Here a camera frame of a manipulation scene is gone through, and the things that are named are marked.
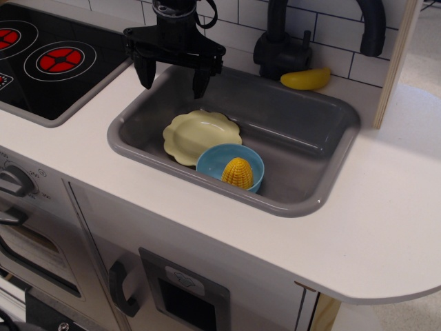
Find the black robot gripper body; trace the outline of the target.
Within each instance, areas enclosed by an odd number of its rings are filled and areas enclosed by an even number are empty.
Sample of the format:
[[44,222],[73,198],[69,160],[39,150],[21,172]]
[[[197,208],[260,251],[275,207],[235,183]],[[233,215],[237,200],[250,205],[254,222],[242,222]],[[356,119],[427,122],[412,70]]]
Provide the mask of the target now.
[[211,28],[217,18],[200,23],[196,1],[153,1],[156,24],[126,28],[126,50],[133,60],[136,54],[186,68],[209,67],[211,76],[221,73],[224,46],[205,37],[198,29]]

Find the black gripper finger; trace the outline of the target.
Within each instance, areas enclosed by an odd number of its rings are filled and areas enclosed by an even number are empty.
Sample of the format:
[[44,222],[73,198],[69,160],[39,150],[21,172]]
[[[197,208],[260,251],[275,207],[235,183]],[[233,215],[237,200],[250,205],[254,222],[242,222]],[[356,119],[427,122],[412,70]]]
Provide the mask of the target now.
[[133,62],[141,85],[149,90],[156,75],[156,61],[136,54],[133,56]]
[[192,83],[192,89],[195,99],[200,99],[204,96],[209,84],[210,77],[211,69],[209,67],[195,69]]

